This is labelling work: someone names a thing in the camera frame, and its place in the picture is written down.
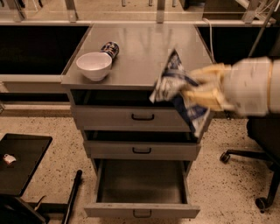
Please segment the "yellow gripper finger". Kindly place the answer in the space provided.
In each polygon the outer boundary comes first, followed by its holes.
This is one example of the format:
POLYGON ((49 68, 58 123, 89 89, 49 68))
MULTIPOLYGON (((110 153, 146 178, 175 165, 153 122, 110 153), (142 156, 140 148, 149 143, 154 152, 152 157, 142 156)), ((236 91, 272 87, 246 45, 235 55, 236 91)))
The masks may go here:
POLYGON ((209 108, 212 111, 232 111, 234 109, 234 105, 226 100, 225 96, 218 88, 214 88, 210 91, 183 90, 181 94, 191 102, 209 108))
POLYGON ((190 72, 190 76, 199 83, 208 83, 214 81, 222 82, 224 76, 230 71, 230 65, 218 63, 192 70, 190 72))

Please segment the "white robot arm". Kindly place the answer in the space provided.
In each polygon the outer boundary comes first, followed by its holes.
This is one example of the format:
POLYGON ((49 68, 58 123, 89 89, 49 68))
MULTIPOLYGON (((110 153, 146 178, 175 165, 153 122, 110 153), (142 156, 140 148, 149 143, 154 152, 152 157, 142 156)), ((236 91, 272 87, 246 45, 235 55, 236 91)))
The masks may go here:
POLYGON ((242 59, 191 71, 198 87, 182 95, 213 111, 229 110, 240 116, 280 113, 280 60, 267 57, 242 59))

